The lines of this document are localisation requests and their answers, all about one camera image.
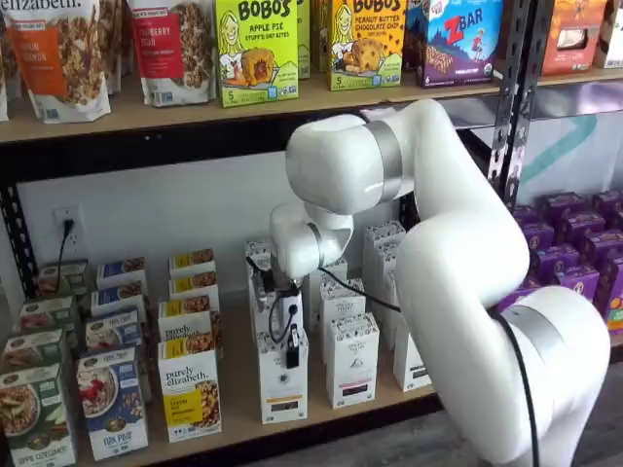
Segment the white tea box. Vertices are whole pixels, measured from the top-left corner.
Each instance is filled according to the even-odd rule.
[[[286,366],[287,339],[273,342],[266,333],[257,336],[262,423],[281,423],[308,417],[308,356],[305,330],[299,331],[299,365]]]
[[[416,347],[407,322],[400,313],[396,326],[396,346],[393,351],[393,374],[403,392],[418,389],[430,384],[430,376],[426,371],[420,353]]]
[[[168,259],[168,273],[171,279],[212,271],[216,271],[216,263],[211,248],[171,256]]]
[[[361,279],[350,279],[346,283],[363,292]],[[320,329],[322,342],[322,363],[326,365],[329,355],[329,328],[335,319],[346,318],[366,312],[366,298],[338,284],[324,274],[320,284]]]
[[[370,313],[331,323],[327,391],[333,409],[373,401],[377,389],[379,328]]]

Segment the white box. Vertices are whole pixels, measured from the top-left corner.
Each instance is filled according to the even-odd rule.
[[[396,314],[398,325],[396,326],[396,346],[393,351],[393,374],[402,391],[407,392],[427,386],[431,382],[404,316],[400,313]]]
[[[266,333],[257,336],[262,423],[281,423],[308,417],[308,356],[305,330],[299,331],[299,366],[287,369],[286,339],[275,344]]]
[[[168,273],[171,279],[188,277],[189,275],[212,272],[216,270],[214,251],[211,248],[171,256],[168,259]]]
[[[361,279],[347,280],[351,287],[363,292]],[[366,312],[366,298],[341,286],[330,276],[324,274],[320,284],[320,341],[322,344],[322,363],[326,365],[329,355],[329,328],[335,319],[346,318]]]
[[[143,295],[147,296],[146,260],[144,257],[115,261],[97,267],[97,289],[104,290],[120,285],[140,282]]]
[[[143,285],[140,282],[132,282],[91,293],[91,315],[93,317],[103,316],[133,306],[138,310],[141,323],[146,323],[145,297],[143,296]]]
[[[333,409],[373,401],[377,390],[379,328],[370,313],[331,323],[327,391]]]
[[[168,294],[171,300],[193,299],[207,295],[210,298],[210,308],[221,309],[218,301],[216,271],[214,270],[171,279],[168,282]]]
[[[333,272],[340,280],[347,280],[348,263],[344,258],[340,258],[324,268]],[[305,329],[309,334],[316,333],[320,329],[320,282],[322,274],[323,272],[320,270],[315,270],[303,280],[303,317]]]
[[[169,442],[219,433],[221,405],[212,336],[160,342],[158,368]]]

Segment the wire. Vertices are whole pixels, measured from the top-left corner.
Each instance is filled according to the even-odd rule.
[[[325,268],[318,268],[318,270],[321,270],[322,272],[324,272],[325,274],[327,274],[328,276],[333,278],[333,280],[335,280],[338,284],[340,284],[345,289],[349,289],[351,292],[354,292],[355,294],[359,294],[359,295],[365,297],[368,300],[371,300],[372,302],[374,302],[374,303],[376,303],[378,305],[381,305],[381,306],[384,306],[386,308],[392,309],[392,310],[397,311],[399,313],[401,312],[400,311],[400,306],[396,306],[396,305],[392,305],[392,304],[389,304],[387,302],[384,302],[383,300],[377,299],[376,297],[374,297],[374,296],[372,296],[370,294],[366,294],[364,291],[359,290],[356,287],[352,287],[352,286],[348,285],[343,280],[340,280],[340,278],[338,276],[336,276],[330,270],[325,269]]]
[[[521,348],[519,348],[519,343],[517,342],[517,338],[515,337],[515,333],[513,333],[510,324],[506,321],[500,313],[493,312],[490,314],[490,317],[497,321],[499,325],[502,327],[508,339],[510,340],[511,345],[513,346],[513,350],[515,351],[515,356],[517,357],[517,363],[519,365],[519,373],[522,376],[522,382],[524,384],[524,392],[526,394],[526,404],[528,405],[528,417],[530,419],[530,432],[532,439],[532,467],[539,467],[539,453],[538,453],[538,433],[536,432],[536,415],[534,413],[534,402],[532,400],[532,393],[530,390],[530,382],[528,381],[528,372],[526,371],[526,363],[524,362],[524,356],[522,355]]]

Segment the granola bag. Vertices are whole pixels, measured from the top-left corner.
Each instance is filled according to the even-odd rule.
[[[212,0],[128,0],[145,104],[207,102],[214,95]]]
[[[92,122],[110,113],[97,40],[98,0],[3,0],[0,11],[38,118]]]

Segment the snack box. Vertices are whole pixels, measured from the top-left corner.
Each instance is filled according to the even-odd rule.
[[[212,336],[160,342],[158,368],[169,442],[219,433],[221,406]]]
[[[143,295],[147,296],[146,261],[144,257],[115,261],[97,267],[97,289],[109,289],[120,285],[140,282]]]
[[[490,81],[501,14],[502,0],[410,2],[406,68],[425,88]]]
[[[216,270],[216,263],[214,262],[214,251],[211,248],[171,256],[168,259],[168,274],[171,279],[214,270]]]
[[[135,347],[81,358],[76,378],[96,461],[147,447],[147,413]]]
[[[591,68],[604,18],[605,0],[555,0],[541,74]]]
[[[541,284],[549,284],[556,272],[577,266],[579,260],[578,251],[566,243],[542,250],[532,250],[530,274]]]
[[[570,243],[579,247],[585,234],[601,232],[604,229],[605,219],[597,212],[573,212],[559,221],[556,228],[556,243]]]
[[[599,278],[599,272],[591,265],[579,265],[557,272],[554,283],[572,289],[592,302],[595,298]]]
[[[64,467],[76,463],[75,427],[67,401],[58,363],[0,376],[2,426],[14,465]],[[14,416],[16,405],[22,408],[18,416]]]
[[[91,293],[91,315],[103,316],[114,311],[135,306],[141,323],[147,322],[145,297],[140,282],[132,282]]]
[[[361,279],[350,279],[346,283],[363,292]],[[326,365],[329,355],[329,332],[331,322],[335,319],[354,316],[366,312],[366,298],[338,284],[325,275],[320,284],[320,337],[322,342],[322,363]]]
[[[327,391],[333,409],[373,401],[377,390],[379,328],[370,313],[331,323]]]
[[[215,0],[223,107],[299,96],[297,6],[290,0]]]
[[[400,85],[407,0],[329,0],[330,90]]]
[[[262,423],[281,423],[308,417],[308,357],[305,330],[299,332],[298,365],[288,368],[287,342],[273,342],[266,333],[257,336]]]

